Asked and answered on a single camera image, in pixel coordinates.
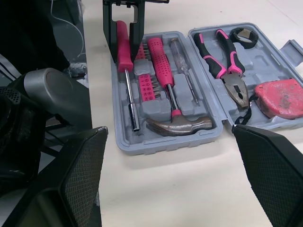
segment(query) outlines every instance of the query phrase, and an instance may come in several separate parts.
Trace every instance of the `white table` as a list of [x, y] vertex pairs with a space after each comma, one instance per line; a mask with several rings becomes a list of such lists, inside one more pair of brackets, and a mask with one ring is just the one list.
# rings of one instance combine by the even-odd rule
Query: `white table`
[[[109, 129], [100, 181], [104, 227], [269, 227], [250, 188], [235, 138], [149, 156], [128, 157], [115, 141], [110, 53], [103, 35], [102, 1], [82, 0], [94, 127]], [[303, 45], [301, 0], [171, 0], [147, 3], [145, 33], [252, 22], [281, 48]], [[130, 22], [131, 10], [115, 9]], [[303, 67], [298, 67], [303, 75]], [[303, 151], [303, 129], [278, 131]]]

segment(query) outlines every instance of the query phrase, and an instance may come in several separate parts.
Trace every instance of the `white cable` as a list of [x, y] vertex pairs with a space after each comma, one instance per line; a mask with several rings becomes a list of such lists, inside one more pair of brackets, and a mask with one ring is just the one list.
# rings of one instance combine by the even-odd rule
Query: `white cable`
[[51, 15], [52, 15], [52, 17], [55, 18], [55, 19], [57, 19], [57, 20], [64, 21], [64, 22], [70, 24], [71, 26], [73, 26], [74, 28], [76, 28], [77, 31], [79, 32], [79, 34], [81, 35], [81, 39], [82, 39], [82, 48], [81, 48], [80, 54], [79, 54], [77, 57], [79, 57], [79, 56], [82, 55], [82, 54], [85, 54], [85, 53], [82, 53], [82, 52], [83, 52], [83, 48], [84, 48], [84, 38], [83, 38], [83, 35], [82, 35], [81, 31], [80, 31], [75, 25], [73, 25], [71, 22], [69, 22], [69, 21], [67, 21], [67, 20], [63, 20], [63, 19], [58, 18], [58, 17], [55, 17], [55, 16], [53, 15], [53, 0], [51, 0], [51, 1], [52, 1], [52, 3], [51, 3]]

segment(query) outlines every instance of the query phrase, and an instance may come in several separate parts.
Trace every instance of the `pliers jaw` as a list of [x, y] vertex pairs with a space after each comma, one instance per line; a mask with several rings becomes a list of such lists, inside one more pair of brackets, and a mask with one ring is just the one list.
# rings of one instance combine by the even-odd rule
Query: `pliers jaw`
[[134, 22], [130, 23], [129, 41], [131, 47], [131, 59], [135, 60], [139, 51], [140, 44], [144, 35], [144, 8], [145, 1], [118, 1], [103, 0], [103, 31], [107, 40], [110, 53], [114, 62], [117, 61], [118, 44], [117, 44], [117, 23], [112, 19], [112, 4], [126, 5], [128, 8], [134, 7]]
[[240, 106], [247, 109], [250, 105], [248, 90], [239, 73], [225, 74], [221, 77], [227, 93]]

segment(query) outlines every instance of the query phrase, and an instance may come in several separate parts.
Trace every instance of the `pliers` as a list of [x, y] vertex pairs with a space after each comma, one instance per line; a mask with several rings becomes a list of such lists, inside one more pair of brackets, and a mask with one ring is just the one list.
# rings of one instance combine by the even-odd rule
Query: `pliers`
[[228, 64], [227, 69], [208, 52], [201, 33], [196, 33], [194, 35], [195, 44], [199, 49], [200, 55], [209, 65], [209, 72], [212, 76], [215, 79], [221, 79], [230, 97], [242, 109], [246, 109], [250, 104], [249, 96], [247, 87], [241, 79], [241, 76], [245, 72], [245, 68], [239, 61], [236, 48], [228, 35], [221, 29], [218, 29], [215, 35], [224, 49]]

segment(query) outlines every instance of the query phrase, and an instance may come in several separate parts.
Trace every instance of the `case handle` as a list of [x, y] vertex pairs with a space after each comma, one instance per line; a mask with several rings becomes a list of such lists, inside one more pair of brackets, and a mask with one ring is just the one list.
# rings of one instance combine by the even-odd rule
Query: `case handle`
[[303, 48], [295, 40], [289, 40], [280, 51], [294, 68], [303, 62]]

